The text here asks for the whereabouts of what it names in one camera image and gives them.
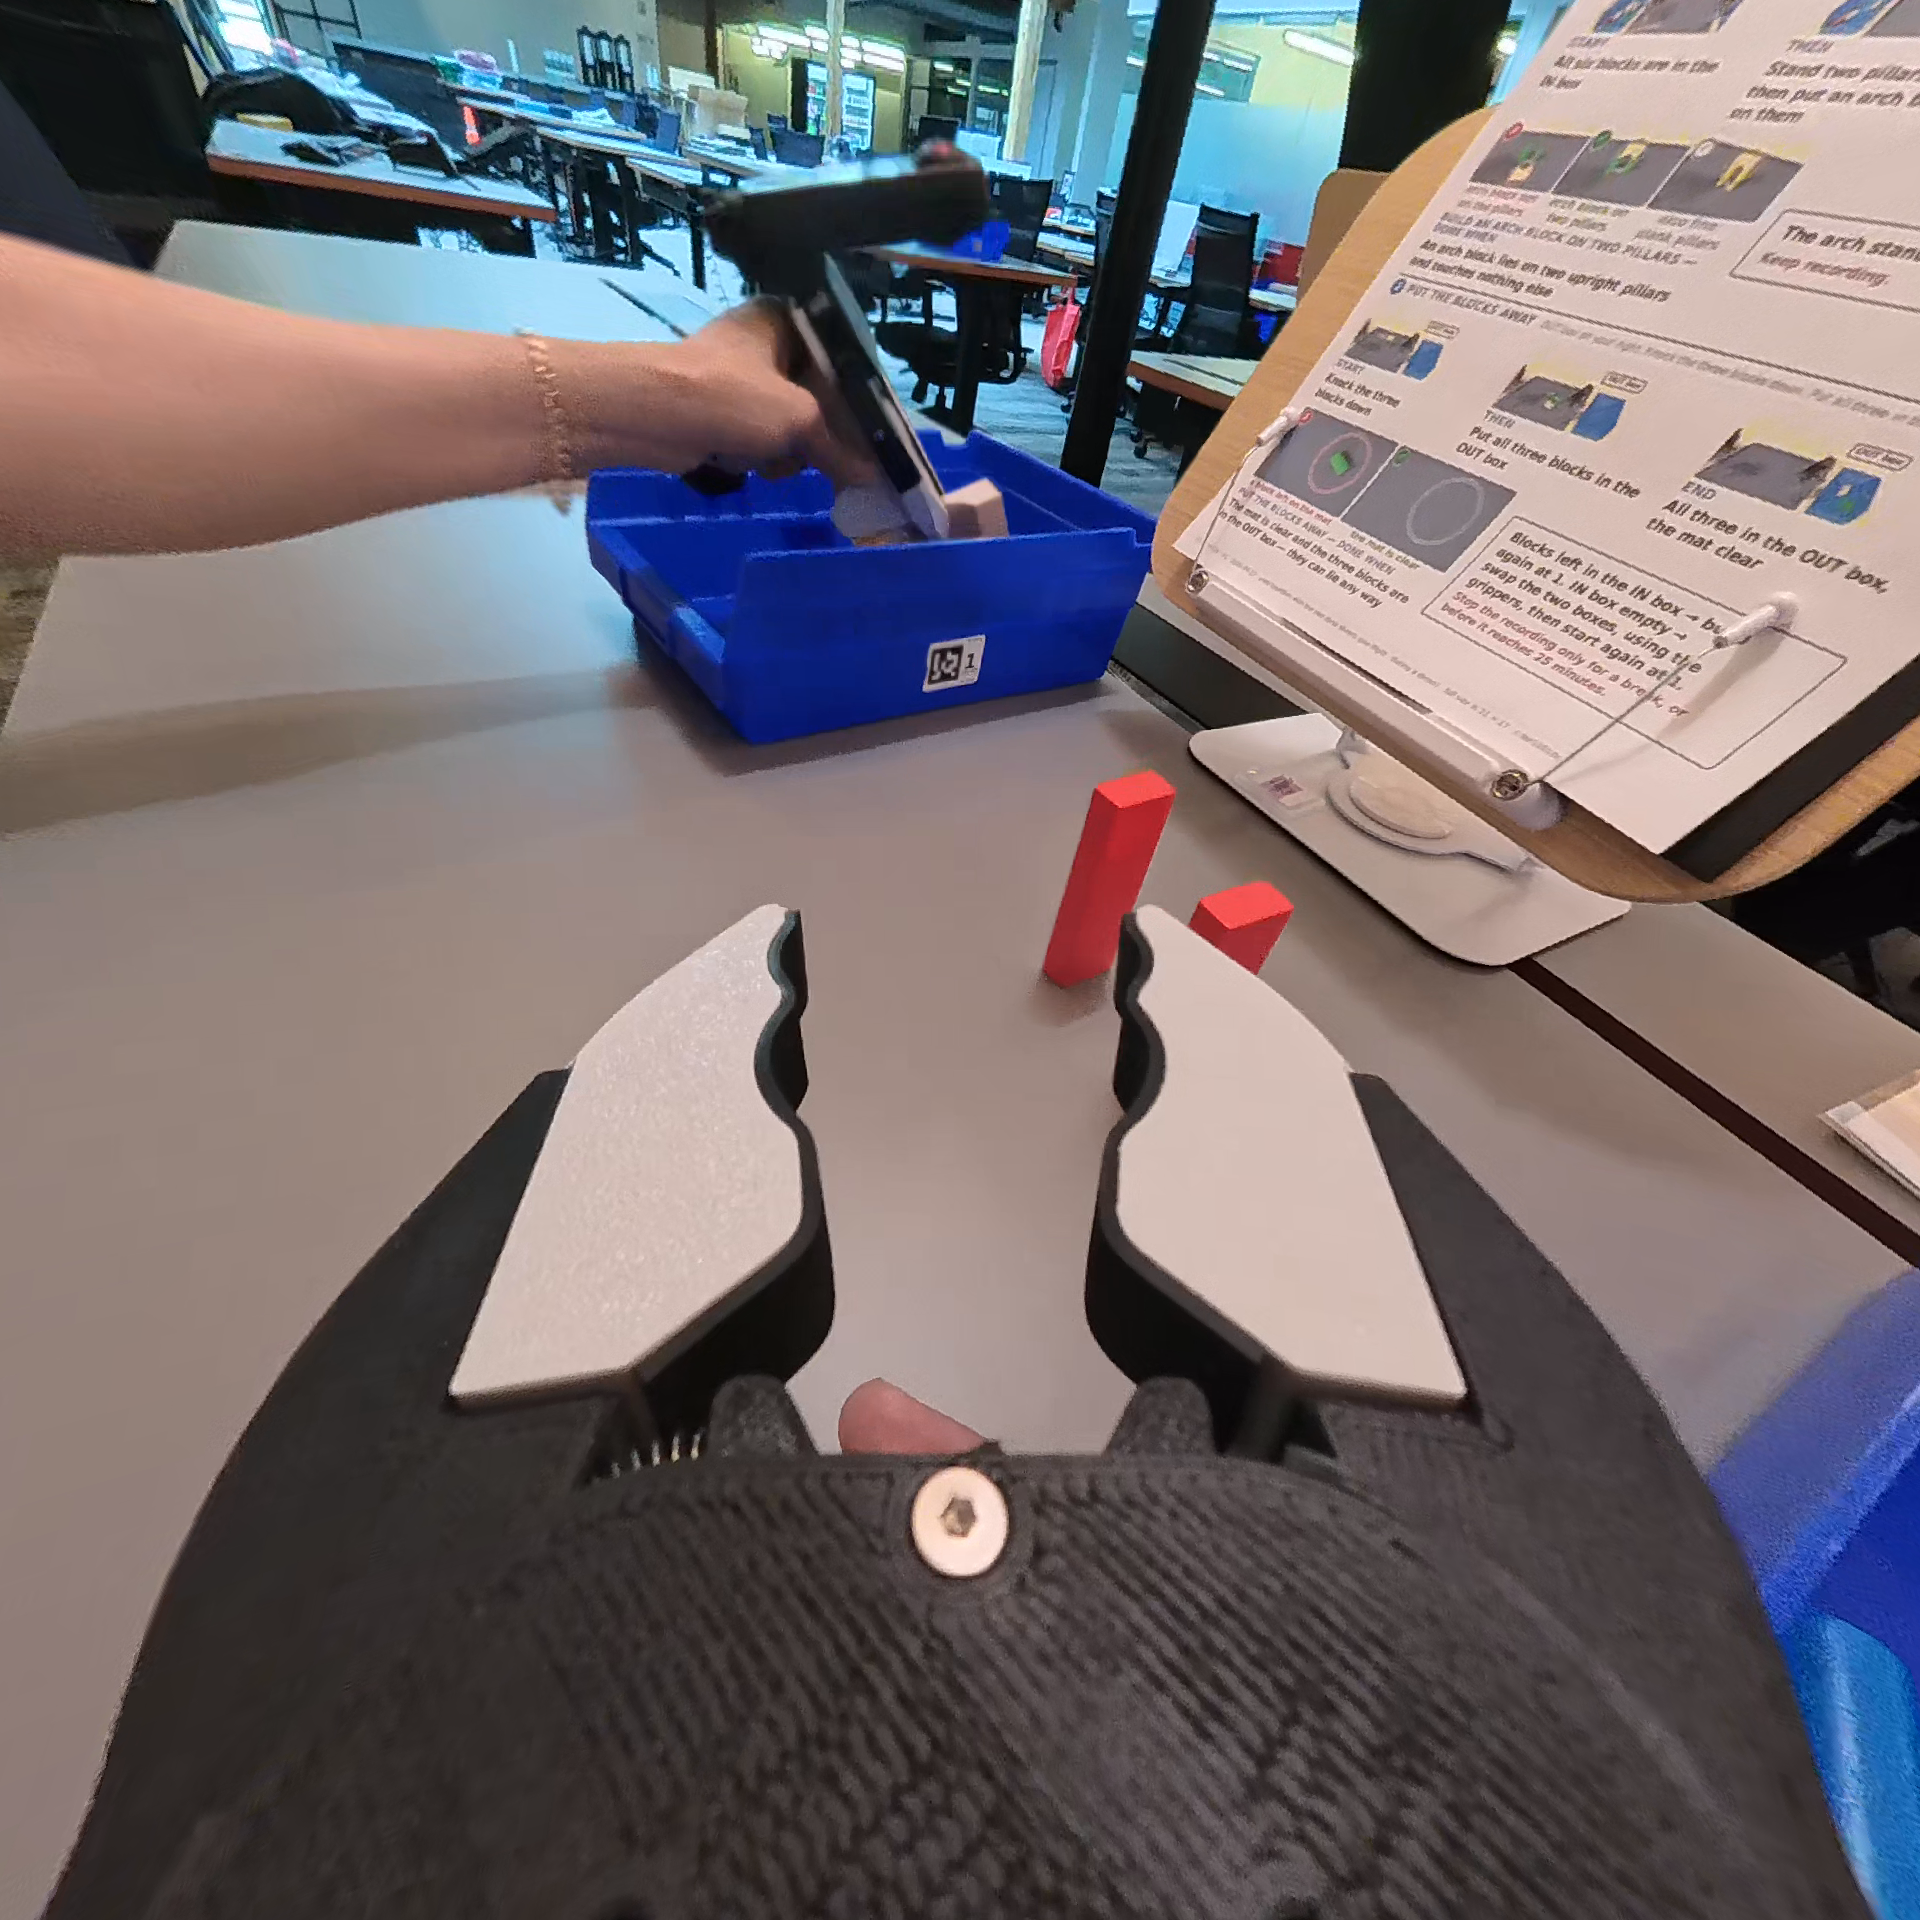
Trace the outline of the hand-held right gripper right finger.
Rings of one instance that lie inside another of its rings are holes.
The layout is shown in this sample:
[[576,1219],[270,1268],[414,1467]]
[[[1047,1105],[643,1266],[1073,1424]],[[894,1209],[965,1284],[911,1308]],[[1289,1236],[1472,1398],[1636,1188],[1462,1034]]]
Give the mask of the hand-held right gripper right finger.
[[1088,1328],[1134,1386],[1196,1391],[1217,1451],[1319,1408],[1454,1416],[1470,1382],[1353,1072],[1283,994],[1166,911],[1119,927]]

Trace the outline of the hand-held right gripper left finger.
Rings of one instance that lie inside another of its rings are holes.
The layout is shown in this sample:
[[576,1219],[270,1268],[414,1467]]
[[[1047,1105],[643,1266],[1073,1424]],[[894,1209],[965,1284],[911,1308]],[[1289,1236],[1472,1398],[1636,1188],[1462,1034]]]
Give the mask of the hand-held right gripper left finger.
[[572,1062],[448,1398],[613,1402],[643,1455],[711,1434],[733,1383],[788,1383],[831,1328],[803,1105],[799,915],[766,904],[629,999]]

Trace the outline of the blue plastic bin with label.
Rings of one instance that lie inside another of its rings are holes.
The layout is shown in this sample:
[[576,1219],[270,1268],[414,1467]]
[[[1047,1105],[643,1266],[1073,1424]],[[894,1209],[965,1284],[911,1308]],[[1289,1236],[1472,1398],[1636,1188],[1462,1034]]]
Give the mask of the blue plastic bin with label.
[[[1005,539],[853,545],[816,471],[704,497],[604,468],[584,495],[592,567],[639,646],[758,745],[1097,681],[1156,521],[988,435],[918,436],[945,490],[993,480]],[[973,633],[977,684],[924,695],[928,647]]]

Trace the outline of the red wooden block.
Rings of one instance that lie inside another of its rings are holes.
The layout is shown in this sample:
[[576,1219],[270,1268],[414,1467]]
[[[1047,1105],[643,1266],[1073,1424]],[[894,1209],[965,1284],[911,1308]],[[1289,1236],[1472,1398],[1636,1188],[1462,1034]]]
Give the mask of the red wooden block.
[[1189,930],[1240,970],[1260,974],[1294,915],[1294,902],[1269,880],[1248,880],[1201,897]]
[[1113,970],[1119,924],[1136,911],[1174,799],[1155,771],[1092,788],[1041,959],[1047,984],[1073,991]]

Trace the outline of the person's left forearm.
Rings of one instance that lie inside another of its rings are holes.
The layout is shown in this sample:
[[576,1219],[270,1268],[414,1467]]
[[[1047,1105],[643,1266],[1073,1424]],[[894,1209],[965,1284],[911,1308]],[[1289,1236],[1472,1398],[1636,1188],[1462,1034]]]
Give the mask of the person's left forearm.
[[3,246],[7,560],[272,545],[576,478],[553,346]]

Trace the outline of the person's left hand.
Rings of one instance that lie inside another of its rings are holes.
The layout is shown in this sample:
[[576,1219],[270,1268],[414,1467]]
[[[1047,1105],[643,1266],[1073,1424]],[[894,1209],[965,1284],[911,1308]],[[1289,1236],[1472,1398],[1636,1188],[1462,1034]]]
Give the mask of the person's left hand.
[[675,343],[550,353],[572,468],[880,478],[848,408],[821,382],[781,303],[751,299]]

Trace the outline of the person's right hand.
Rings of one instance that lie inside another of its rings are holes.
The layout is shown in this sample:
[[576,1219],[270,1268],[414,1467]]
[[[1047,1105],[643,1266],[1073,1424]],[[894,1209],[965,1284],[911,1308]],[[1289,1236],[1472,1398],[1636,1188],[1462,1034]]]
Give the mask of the person's right hand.
[[836,1416],[841,1456],[971,1456],[990,1443],[895,1383],[856,1386]]

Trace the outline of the wooden office desk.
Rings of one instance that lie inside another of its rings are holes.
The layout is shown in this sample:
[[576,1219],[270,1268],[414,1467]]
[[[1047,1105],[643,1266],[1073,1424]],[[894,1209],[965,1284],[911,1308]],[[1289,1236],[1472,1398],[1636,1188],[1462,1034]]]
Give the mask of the wooden office desk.
[[254,226],[366,238],[414,248],[421,234],[462,234],[481,252],[532,256],[537,234],[559,220],[548,194],[488,179],[398,167],[366,143],[213,126],[205,167],[230,217]]
[[960,439],[975,426],[981,386],[1011,386],[1025,372],[1025,307],[1073,289],[1071,273],[1023,259],[924,246],[870,248],[864,259],[892,273],[876,296],[876,346],[911,372],[911,404]]
[[1255,356],[1136,353],[1127,368],[1134,457],[1167,448],[1187,474],[1257,366]]

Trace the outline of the black pillar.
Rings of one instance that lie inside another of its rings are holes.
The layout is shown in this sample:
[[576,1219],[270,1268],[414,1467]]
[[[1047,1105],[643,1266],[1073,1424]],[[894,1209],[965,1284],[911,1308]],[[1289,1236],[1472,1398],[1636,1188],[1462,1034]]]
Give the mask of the black pillar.
[[1360,3],[1336,167],[1389,175],[1485,106],[1509,3]]
[[1142,55],[1110,241],[1094,273],[1083,323],[1083,363],[1063,442],[1060,468],[1099,487],[1113,450],[1125,372],[1141,305],[1155,271],[1164,214],[1183,151],[1214,3],[1159,3]]

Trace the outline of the white document stand base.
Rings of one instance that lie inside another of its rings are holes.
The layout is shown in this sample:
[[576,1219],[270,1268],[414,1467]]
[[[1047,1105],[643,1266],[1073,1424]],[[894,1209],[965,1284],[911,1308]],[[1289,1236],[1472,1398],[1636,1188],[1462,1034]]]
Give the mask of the white document stand base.
[[1504,970],[1627,915],[1325,716],[1191,737],[1255,814],[1439,954]]

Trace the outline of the black office chair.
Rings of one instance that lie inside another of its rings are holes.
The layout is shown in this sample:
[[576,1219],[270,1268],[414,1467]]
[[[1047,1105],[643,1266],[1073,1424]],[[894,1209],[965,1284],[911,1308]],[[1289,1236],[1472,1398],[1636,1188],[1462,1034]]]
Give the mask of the black office chair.
[[1191,274],[1167,351],[1189,356],[1257,356],[1252,284],[1257,216],[1201,204],[1191,241]]

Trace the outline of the pale paper sheet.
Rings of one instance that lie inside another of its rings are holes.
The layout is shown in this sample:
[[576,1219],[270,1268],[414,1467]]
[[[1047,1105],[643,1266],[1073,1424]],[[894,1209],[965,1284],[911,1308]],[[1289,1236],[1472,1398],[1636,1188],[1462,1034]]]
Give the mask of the pale paper sheet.
[[1918,1196],[1918,1070],[1825,1108],[1821,1123]]

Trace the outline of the black backing board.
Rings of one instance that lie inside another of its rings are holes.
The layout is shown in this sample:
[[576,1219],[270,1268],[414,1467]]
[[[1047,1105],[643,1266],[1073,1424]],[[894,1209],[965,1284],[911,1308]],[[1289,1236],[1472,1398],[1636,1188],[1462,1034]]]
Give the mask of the black backing board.
[[1664,854],[1664,867],[1718,902],[1767,888],[1823,855],[1916,783],[1916,718],[1849,716]]

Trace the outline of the printed instruction sheet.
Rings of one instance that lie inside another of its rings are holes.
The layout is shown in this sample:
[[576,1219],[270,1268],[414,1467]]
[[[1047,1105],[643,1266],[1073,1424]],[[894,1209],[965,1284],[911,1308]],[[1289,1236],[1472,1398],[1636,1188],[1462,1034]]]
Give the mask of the printed instruction sheet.
[[1711,880],[1916,718],[1916,4],[1569,4],[1180,539]]

